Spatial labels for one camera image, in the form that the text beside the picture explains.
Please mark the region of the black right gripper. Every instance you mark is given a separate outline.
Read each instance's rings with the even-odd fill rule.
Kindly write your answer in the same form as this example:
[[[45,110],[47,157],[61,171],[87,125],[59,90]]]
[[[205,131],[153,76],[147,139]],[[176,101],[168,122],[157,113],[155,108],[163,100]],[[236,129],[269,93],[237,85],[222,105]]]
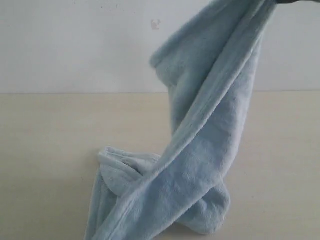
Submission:
[[[297,2],[313,2],[320,3],[320,0],[276,0],[277,4],[293,4]]]

